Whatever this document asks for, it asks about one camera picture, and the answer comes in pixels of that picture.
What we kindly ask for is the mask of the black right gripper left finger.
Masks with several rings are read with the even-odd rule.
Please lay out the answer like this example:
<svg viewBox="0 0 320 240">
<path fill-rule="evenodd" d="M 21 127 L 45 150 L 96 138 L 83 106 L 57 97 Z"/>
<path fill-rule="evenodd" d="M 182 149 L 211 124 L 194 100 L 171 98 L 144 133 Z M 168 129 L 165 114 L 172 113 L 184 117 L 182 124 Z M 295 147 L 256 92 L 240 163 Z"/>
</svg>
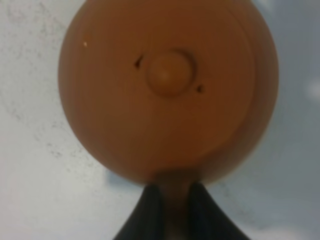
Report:
<svg viewBox="0 0 320 240">
<path fill-rule="evenodd" d="M 115 240 L 163 240 L 164 201 L 157 185 L 147 185 Z"/>
</svg>

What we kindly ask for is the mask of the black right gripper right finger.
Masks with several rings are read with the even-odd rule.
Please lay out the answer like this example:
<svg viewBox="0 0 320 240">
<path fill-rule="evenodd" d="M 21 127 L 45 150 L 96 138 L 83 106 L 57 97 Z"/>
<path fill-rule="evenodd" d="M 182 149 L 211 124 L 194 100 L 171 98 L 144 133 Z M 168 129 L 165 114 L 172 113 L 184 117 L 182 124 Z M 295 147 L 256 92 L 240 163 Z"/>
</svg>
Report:
<svg viewBox="0 0 320 240">
<path fill-rule="evenodd" d="M 200 182 L 193 183 L 189 188 L 187 223 L 189 240 L 249 240 Z"/>
</svg>

